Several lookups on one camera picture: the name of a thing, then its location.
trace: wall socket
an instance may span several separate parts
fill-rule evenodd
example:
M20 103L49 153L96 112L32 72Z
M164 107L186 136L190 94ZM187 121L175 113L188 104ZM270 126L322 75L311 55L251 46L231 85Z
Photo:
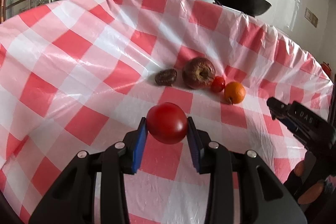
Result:
M308 8L306 8L306 13L304 16L306 19L309 20L311 24L314 25L315 28L317 28L317 23L319 22L319 19Z

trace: cherry tomato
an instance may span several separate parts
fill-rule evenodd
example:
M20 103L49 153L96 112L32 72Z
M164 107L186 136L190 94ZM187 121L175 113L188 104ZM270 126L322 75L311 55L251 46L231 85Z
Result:
M179 106L172 103L153 106L148 111L146 125L149 133L165 144L182 141L188 130L186 115Z
M211 84L211 91L221 92L225 88L225 80L221 76L216 76Z

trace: apple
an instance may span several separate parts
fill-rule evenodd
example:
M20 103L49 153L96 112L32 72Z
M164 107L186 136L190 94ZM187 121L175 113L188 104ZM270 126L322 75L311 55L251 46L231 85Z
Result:
M195 57L183 67L184 83L192 89L204 89L211 86L216 76L214 65L205 57Z

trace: screw head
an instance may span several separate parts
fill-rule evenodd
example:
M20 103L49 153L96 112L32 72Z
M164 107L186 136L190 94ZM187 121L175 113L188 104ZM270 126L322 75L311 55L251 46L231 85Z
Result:
M80 159L83 159L87 156L87 152L86 151L79 151L77 153L77 157L80 158Z
M219 147L219 144L217 142L209 142L209 147L213 149L217 149Z
M125 144L123 142L117 142L114 147L116 149L123 149L125 147Z
M246 154L250 157L250 158L255 158L257 156L257 152L253 151L253 150L249 150L246 152Z

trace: plastic tablecloth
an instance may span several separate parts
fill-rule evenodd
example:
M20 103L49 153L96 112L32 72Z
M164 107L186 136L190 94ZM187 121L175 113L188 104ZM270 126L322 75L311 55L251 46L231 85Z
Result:
M0 189L25 223L78 151L122 140L158 103L179 105L229 150L257 151L282 181L305 150L272 121L267 98L328 115L332 82L311 54L273 26L198 0L64 0L7 20L0 42ZM241 82L245 100L230 106L186 88L181 70L196 56ZM156 86L153 75L172 67L175 85ZM131 223L204 221L209 176L196 173L186 140L149 135L125 184Z

